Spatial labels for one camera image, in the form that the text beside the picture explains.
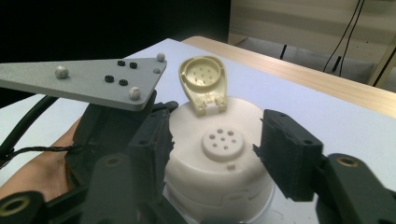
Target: white plastic part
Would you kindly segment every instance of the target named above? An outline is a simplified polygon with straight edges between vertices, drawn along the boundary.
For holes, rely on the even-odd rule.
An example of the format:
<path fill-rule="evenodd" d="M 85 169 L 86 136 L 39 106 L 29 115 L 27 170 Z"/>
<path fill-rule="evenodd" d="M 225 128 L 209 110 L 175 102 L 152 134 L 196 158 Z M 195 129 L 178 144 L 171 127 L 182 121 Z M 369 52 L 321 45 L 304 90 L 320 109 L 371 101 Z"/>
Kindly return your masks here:
<path fill-rule="evenodd" d="M 188 59 L 179 67 L 179 77 L 197 115 L 226 110 L 227 78 L 219 59 L 212 56 Z"/>
<path fill-rule="evenodd" d="M 165 169 L 168 197 L 190 223 L 207 217 L 254 223 L 274 194 L 252 145 L 260 145 L 262 110 L 228 98 L 225 112 L 197 116 L 189 104 L 172 112 L 174 149 Z"/>

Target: gray metal plate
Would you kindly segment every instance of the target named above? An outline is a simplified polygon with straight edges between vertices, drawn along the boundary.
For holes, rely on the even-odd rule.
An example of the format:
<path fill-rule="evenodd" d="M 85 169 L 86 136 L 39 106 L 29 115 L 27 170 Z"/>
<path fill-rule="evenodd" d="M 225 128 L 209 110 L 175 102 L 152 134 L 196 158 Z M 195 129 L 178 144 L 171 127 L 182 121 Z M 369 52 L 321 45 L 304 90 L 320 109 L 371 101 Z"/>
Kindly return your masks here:
<path fill-rule="evenodd" d="M 119 66 L 118 61 L 125 61 L 125 66 Z M 131 68 L 130 63 L 137 63 L 137 68 Z M 69 71 L 68 78 L 55 76 L 60 65 Z M 137 111 L 145 107 L 165 68 L 166 61 L 158 62 L 157 58 L 1 63 L 0 87 Z M 113 76 L 114 82 L 105 82 L 105 76 Z M 128 85 L 121 86 L 121 79 Z M 141 91 L 135 101 L 129 98 L 132 87 Z"/>

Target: white cylindrical component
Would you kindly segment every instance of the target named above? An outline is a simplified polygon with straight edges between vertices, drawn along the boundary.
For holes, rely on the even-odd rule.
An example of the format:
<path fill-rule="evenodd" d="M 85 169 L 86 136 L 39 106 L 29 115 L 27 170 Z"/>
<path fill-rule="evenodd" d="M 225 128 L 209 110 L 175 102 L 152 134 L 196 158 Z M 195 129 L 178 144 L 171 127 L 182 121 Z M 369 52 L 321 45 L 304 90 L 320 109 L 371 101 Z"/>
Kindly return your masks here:
<path fill-rule="evenodd" d="M 170 201 L 189 221 L 207 217 L 253 223 L 274 194 L 253 144 L 260 145 L 262 110 L 228 98 L 225 112 L 197 117 L 191 104 L 172 112 L 174 149 L 165 169 Z"/>

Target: wooden desk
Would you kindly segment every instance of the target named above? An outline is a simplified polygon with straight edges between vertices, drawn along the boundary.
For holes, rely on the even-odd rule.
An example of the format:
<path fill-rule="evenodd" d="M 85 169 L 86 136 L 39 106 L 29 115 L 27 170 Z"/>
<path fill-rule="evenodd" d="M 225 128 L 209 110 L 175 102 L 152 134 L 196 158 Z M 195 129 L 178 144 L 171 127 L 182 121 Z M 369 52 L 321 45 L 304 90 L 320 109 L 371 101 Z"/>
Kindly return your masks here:
<path fill-rule="evenodd" d="M 200 36 L 188 38 L 183 43 L 396 118 L 396 93 L 334 77 Z"/>

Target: human hand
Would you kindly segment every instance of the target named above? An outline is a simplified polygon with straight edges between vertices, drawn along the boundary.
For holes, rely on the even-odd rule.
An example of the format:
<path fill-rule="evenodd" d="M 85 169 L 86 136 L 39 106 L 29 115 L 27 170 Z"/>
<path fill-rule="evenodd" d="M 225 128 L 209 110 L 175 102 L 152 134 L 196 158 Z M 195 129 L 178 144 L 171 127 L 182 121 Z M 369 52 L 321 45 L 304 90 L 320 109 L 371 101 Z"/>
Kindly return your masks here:
<path fill-rule="evenodd" d="M 79 120 L 52 146 L 71 146 L 78 123 Z M 64 160 L 65 154 L 65 151 L 46 151 L 27 162 L 0 187 L 0 199 L 13 193 L 34 190 L 41 192 L 47 202 L 69 191 L 66 178 L 66 162 Z"/>

